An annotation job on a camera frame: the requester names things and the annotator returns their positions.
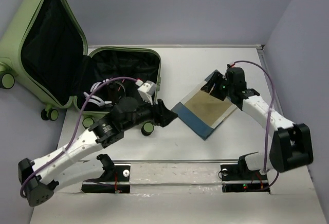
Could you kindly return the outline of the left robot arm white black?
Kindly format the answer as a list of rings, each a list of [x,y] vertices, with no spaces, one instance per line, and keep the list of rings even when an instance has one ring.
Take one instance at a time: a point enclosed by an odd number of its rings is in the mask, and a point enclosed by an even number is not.
[[[98,155],[85,166],[76,163],[123,139],[124,132],[135,126],[150,122],[166,127],[177,117],[161,99],[155,104],[141,105],[132,97],[121,99],[109,113],[81,135],[73,136],[68,144],[43,157],[21,160],[18,163],[21,197],[27,199],[30,207],[36,207],[58,190],[77,182],[111,179],[115,166],[107,154]]]

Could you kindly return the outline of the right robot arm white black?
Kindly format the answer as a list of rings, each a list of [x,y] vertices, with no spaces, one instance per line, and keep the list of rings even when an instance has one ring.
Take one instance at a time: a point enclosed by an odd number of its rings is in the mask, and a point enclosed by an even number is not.
[[[236,172],[241,178],[248,179],[255,171],[283,173],[313,163],[309,127],[288,120],[255,89],[248,88],[242,68],[229,67],[225,74],[214,72],[201,91],[221,101],[228,99],[265,129],[264,152],[245,154],[238,160]]]

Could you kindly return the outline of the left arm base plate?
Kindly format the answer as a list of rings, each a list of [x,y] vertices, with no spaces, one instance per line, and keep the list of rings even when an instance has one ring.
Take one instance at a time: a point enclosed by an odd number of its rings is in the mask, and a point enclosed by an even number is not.
[[[115,164],[109,173],[104,173],[100,178],[84,181],[81,191],[95,194],[128,194],[131,190],[130,174],[130,164]]]

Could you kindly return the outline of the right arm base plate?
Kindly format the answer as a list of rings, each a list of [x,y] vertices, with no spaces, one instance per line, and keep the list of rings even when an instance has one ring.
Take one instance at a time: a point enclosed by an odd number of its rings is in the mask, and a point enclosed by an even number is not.
[[[218,177],[223,193],[270,192],[266,175],[250,170],[242,172],[237,164],[222,164]]]

